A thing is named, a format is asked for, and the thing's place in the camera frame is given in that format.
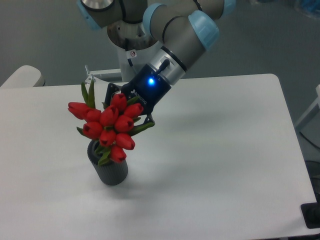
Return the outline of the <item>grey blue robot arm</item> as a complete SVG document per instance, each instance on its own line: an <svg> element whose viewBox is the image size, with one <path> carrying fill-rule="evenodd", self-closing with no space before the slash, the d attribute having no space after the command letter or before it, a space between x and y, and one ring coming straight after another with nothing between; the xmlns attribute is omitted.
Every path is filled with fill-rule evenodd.
<svg viewBox="0 0 320 240"><path fill-rule="evenodd" d="M212 47L220 35L215 21L230 14L236 2L79 0L77 6L92 29L106 29L118 54L118 70L87 74L109 82L106 104L122 92L143 106L145 120L138 131L154 126L154 106Z"/></svg>

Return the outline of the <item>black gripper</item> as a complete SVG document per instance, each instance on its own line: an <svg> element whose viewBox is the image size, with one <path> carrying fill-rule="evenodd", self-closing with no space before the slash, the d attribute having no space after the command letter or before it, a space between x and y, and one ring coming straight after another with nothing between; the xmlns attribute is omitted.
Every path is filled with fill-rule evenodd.
<svg viewBox="0 0 320 240"><path fill-rule="evenodd" d="M155 125L152 116L155 105L172 88L160 73L167 68L168 62L163 62L159 69L154 70L146 64L141 71L128 83L123 86L109 83L106 90L104 106L109 106L115 93L121 91L127 99L138 97L138 103L143 107L142 115L146 115L144 122L138 127L151 128Z"/></svg>

